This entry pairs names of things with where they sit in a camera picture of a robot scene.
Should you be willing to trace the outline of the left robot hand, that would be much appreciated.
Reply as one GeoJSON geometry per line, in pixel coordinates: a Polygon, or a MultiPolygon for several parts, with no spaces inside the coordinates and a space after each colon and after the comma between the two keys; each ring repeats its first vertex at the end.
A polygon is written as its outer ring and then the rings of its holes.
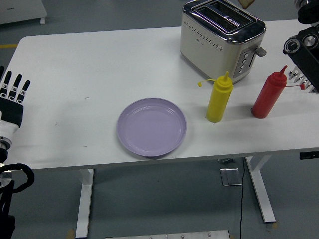
{"type": "Polygon", "coordinates": [[[10,88],[11,75],[11,71],[7,71],[4,75],[4,67],[0,67],[0,141],[2,144],[9,143],[12,140],[13,133],[22,124],[22,102],[30,86],[30,81],[27,80],[18,91],[22,80],[22,75],[19,74],[10,88]]]}

